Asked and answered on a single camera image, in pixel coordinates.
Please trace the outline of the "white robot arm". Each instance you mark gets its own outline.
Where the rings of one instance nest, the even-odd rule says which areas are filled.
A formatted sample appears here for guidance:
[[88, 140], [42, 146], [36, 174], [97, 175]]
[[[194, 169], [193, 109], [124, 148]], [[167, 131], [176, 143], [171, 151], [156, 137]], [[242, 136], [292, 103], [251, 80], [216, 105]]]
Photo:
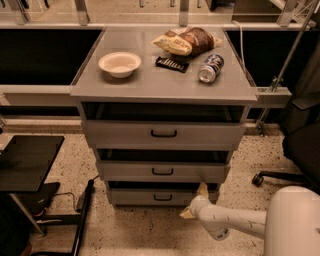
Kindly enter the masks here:
[[207, 185], [201, 183], [180, 216], [197, 219], [217, 241], [232, 229], [258, 237], [264, 241], [264, 256], [320, 256], [320, 195], [304, 187], [284, 187], [265, 211], [253, 211], [211, 203]]

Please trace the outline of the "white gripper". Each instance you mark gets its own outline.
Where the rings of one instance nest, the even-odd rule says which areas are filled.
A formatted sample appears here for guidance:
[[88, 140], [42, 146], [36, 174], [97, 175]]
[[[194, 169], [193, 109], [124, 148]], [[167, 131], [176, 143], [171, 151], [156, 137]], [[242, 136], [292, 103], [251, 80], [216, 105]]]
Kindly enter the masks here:
[[208, 186], [201, 182], [196, 193], [196, 197], [191, 201], [190, 207], [186, 207], [179, 216], [183, 219], [207, 220], [209, 217], [209, 207], [211, 202], [209, 198]]

